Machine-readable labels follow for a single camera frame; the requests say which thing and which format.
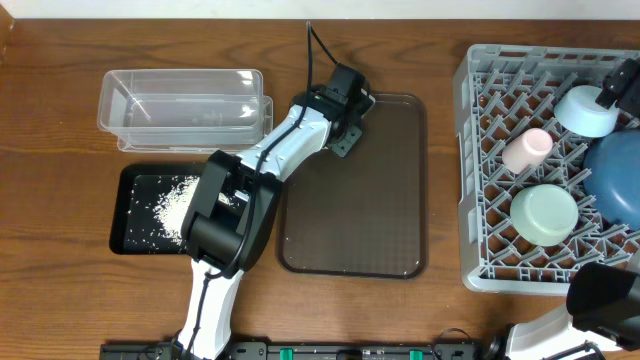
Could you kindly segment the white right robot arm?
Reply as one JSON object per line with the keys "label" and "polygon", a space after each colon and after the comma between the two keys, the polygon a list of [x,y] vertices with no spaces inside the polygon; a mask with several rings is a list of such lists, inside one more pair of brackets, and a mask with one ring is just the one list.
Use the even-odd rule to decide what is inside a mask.
{"label": "white right robot arm", "polygon": [[[584,189],[613,225],[639,227],[639,132],[616,128],[618,116],[639,113],[639,62],[626,59],[601,86],[569,90],[554,108],[566,130],[593,139],[583,162]],[[557,245],[578,221],[571,195],[555,185],[521,190],[510,214],[515,230],[535,245]],[[639,347],[639,258],[624,269],[597,262],[574,276],[564,305],[511,327],[495,341],[502,359],[601,359],[607,351]]]}

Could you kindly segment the dark blue plate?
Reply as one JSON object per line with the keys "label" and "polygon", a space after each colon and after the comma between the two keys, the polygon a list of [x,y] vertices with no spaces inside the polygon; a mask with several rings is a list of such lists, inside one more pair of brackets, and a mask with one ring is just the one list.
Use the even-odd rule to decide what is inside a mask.
{"label": "dark blue plate", "polygon": [[613,132],[596,140],[587,152],[584,181],[595,208],[609,224],[639,229],[639,131]]}

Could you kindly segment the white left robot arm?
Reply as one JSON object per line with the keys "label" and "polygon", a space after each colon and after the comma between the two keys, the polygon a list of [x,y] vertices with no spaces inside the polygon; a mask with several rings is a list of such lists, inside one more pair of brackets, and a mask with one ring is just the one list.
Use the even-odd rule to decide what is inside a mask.
{"label": "white left robot arm", "polygon": [[262,255],[286,180],[326,148],[345,156],[362,132],[375,97],[364,86],[313,86],[296,96],[287,117],[256,145],[207,160],[181,228],[193,285],[174,359],[216,359],[231,337],[239,285]]}

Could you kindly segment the white rice pile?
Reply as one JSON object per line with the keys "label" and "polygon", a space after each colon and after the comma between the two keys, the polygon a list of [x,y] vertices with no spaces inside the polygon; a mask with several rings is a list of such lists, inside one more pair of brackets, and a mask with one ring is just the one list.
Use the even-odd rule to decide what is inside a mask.
{"label": "white rice pile", "polygon": [[131,190],[124,245],[133,253],[180,254],[181,227],[200,177],[140,175]]}

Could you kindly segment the mint green bowl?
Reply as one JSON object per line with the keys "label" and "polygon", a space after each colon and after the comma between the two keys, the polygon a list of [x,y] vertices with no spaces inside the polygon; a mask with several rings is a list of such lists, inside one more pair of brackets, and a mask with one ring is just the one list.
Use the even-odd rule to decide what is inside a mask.
{"label": "mint green bowl", "polygon": [[563,242],[578,223],[578,207],[563,188],[541,184],[519,191],[510,205],[511,223],[518,234],[536,246]]}

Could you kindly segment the pink cup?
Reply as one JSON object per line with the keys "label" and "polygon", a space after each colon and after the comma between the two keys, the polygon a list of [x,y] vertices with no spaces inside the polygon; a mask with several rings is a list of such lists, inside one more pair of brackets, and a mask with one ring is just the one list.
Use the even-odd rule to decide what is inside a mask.
{"label": "pink cup", "polygon": [[502,151],[502,162],[511,172],[519,174],[527,167],[539,166],[551,152],[553,139],[543,129],[531,128],[512,140]]}

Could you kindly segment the light blue bowl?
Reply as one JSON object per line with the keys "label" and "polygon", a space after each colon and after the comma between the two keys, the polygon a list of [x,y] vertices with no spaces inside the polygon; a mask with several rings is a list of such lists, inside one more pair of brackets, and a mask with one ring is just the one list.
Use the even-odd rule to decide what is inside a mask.
{"label": "light blue bowl", "polygon": [[602,89],[591,85],[569,90],[554,107],[556,120],[567,130],[589,138],[610,134],[616,125],[619,109],[596,103]]}

